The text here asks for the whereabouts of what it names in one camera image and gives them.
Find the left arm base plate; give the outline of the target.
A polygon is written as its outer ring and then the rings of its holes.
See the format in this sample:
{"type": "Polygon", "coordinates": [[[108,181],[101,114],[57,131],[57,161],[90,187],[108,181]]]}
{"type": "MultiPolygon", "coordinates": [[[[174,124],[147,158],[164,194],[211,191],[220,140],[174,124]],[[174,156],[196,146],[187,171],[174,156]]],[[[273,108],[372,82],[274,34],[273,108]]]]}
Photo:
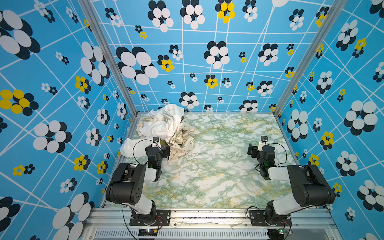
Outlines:
{"type": "Polygon", "coordinates": [[[134,211],[131,213],[130,226],[143,227],[163,227],[169,226],[171,220],[170,210],[156,210],[149,215],[138,215],[134,211]]]}

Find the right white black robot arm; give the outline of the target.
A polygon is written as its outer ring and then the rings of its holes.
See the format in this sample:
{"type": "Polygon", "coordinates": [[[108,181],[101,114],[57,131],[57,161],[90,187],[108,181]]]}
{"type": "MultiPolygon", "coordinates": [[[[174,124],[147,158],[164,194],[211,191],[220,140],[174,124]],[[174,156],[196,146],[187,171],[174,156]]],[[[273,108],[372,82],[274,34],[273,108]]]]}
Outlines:
{"type": "Polygon", "coordinates": [[[334,190],[316,165],[275,165],[275,148],[264,145],[261,150],[249,144],[247,154],[257,159],[256,170],[268,181],[285,181],[292,192],[278,200],[269,201],[263,211],[264,221],[271,226],[286,223],[292,213],[308,207],[333,204],[334,190]]]}

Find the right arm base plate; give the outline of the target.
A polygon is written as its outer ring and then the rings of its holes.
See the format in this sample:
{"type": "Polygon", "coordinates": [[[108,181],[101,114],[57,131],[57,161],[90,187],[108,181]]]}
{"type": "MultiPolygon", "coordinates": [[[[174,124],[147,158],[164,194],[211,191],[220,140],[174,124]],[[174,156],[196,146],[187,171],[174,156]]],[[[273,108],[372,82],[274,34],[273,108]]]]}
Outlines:
{"type": "Polygon", "coordinates": [[[292,218],[284,215],[280,216],[273,212],[265,212],[262,210],[249,210],[248,217],[253,227],[290,227],[292,226],[292,218]]]}

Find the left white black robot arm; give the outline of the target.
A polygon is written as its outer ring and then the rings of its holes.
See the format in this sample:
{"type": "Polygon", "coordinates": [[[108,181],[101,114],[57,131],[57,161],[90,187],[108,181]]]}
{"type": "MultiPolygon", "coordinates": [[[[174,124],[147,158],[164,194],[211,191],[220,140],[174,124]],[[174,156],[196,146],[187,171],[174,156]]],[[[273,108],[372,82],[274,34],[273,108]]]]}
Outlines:
{"type": "Polygon", "coordinates": [[[131,210],[131,226],[162,225],[166,217],[164,212],[157,210],[155,202],[144,195],[143,189],[144,183],[160,179],[162,161],[170,156],[170,147],[156,137],[145,148],[145,153],[148,157],[145,164],[119,164],[106,190],[108,202],[131,210]]]}

